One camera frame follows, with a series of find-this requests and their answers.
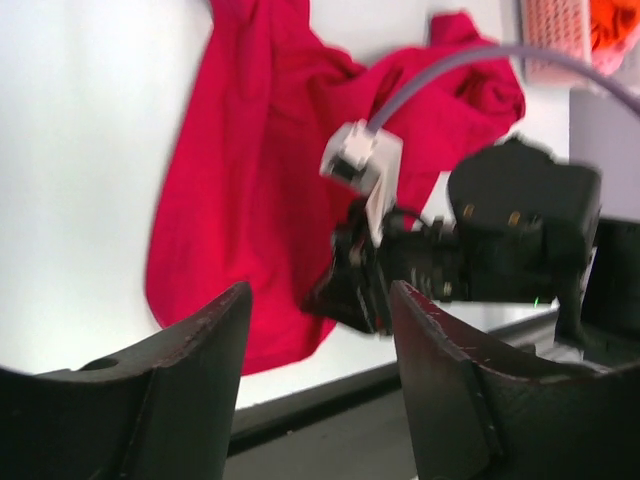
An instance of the metal pin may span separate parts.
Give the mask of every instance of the metal pin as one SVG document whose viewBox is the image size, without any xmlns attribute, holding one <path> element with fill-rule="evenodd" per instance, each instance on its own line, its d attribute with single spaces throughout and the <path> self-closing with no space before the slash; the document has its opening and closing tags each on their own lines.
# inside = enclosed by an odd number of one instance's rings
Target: metal pin
<svg viewBox="0 0 640 480">
<path fill-rule="evenodd" d="M 515 227 L 520 221 L 520 212 L 513 212 L 509 217 L 509 226 Z"/>
<path fill-rule="evenodd" d="M 464 218 L 469 218 L 471 215 L 473 215 L 473 210 L 476 207 L 474 207 L 472 204 L 467 205 L 466 207 L 464 207 L 464 211 L 462 212 L 462 215 L 464 216 Z"/>
</svg>

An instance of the purple cable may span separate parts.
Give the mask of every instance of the purple cable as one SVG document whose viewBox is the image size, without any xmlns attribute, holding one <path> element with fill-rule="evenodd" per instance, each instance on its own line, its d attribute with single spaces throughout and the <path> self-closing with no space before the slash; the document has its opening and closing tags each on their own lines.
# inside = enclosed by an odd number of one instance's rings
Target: purple cable
<svg viewBox="0 0 640 480">
<path fill-rule="evenodd" d="M 510 56 L 546 60 L 578 73 L 607 90 L 640 118 L 640 100 L 634 97 L 621 83 L 612 78 L 605 77 L 585 62 L 576 60 L 564 53 L 529 45 L 497 45 L 464 50 L 425 68 L 413 77 L 409 83 L 398 90 L 398 92 L 376 112 L 367 124 L 367 129 L 374 133 L 380 130 L 389 118 L 402 108 L 411 97 L 440 75 L 470 63 Z"/>
</svg>

